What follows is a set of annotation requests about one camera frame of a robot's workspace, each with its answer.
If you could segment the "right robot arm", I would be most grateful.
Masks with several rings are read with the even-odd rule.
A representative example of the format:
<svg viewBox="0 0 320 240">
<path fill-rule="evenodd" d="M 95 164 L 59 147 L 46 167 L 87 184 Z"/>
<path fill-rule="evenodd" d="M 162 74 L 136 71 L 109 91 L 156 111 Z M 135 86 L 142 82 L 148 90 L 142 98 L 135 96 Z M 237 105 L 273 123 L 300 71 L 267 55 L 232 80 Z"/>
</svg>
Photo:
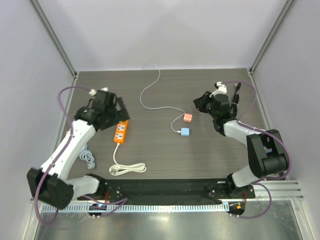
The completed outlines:
<svg viewBox="0 0 320 240">
<path fill-rule="evenodd" d="M 227 95 L 213 96 L 206 91 L 193 103 L 199 112 L 213 118 L 216 132 L 246 146 L 248 165 L 226 178 L 225 191 L 229 197 L 240 198 L 250 184 L 289 169 L 289 156 L 279 131 L 262 130 L 240 122 L 233 111 L 236 104 L 230 103 Z"/>
</svg>

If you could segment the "pink charger plug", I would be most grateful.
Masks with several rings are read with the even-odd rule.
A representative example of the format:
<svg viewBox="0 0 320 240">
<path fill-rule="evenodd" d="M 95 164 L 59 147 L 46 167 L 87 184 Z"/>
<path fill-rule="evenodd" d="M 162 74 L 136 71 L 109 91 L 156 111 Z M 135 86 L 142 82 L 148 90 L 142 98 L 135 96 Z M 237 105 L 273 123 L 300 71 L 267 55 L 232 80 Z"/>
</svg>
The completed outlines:
<svg viewBox="0 0 320 240">
<path fill-rule="evenodd" d="M 183 116 L 183 121 L 184 122 L 187 122 L 187 123 L 191 123 L 192 120 L 194 120 L 194 117 L 192 114 L 190 113 L 185 113 L 184 116 Z"/>
</svg>

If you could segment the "light blue charger plug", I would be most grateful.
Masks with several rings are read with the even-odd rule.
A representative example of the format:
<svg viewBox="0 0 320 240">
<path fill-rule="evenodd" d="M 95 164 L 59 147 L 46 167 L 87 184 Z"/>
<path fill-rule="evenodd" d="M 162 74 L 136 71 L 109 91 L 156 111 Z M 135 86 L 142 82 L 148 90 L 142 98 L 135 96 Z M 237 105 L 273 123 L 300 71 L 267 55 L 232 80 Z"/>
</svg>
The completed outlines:
<svg viewBox="0 0 320 240">
<path fill-rule="evenodd" d="M 180 129 L 180 136 L 181 137 L 189 137 L 191 133 L 192 133 L 192 130 L 188 127 L 182 127 Z"/>
</svg>

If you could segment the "orange power strip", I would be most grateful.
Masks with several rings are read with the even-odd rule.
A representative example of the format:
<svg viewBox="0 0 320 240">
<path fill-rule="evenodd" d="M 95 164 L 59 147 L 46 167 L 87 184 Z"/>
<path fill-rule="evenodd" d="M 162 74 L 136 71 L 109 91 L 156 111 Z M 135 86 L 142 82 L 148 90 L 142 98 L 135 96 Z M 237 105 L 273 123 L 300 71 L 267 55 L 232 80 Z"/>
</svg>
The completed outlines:
<svg viewBox="0 0 320 240">
<path fill-rule="evenodd" d="M 124 144 L 126 139 L 128 124 L 129 124 L 129 120 L 125 120 L 117 124 L 114 138 L 113 138 L 116 144 Z"/>
</svg>

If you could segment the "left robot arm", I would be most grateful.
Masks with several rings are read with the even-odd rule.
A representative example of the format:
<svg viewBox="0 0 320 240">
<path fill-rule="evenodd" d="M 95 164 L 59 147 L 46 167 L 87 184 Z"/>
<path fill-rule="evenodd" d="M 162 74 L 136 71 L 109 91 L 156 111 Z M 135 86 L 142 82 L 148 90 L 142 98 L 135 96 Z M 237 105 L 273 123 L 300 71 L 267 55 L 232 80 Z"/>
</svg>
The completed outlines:
<svg viewBox="0 0 320 240">
<path fill-rule="evenodd" d="M 27 173 L 30 192 L 59 210 L 83 196 L 100 200 L 106 195 L 105 179 L 95 174 L 69 179 L 69 172 L 86 143 L 98 132 L 129 120 L 122 97 L 99 89 L 90 104 L 77 110 L 60 145 L 40 168 Z"/>
</svg>

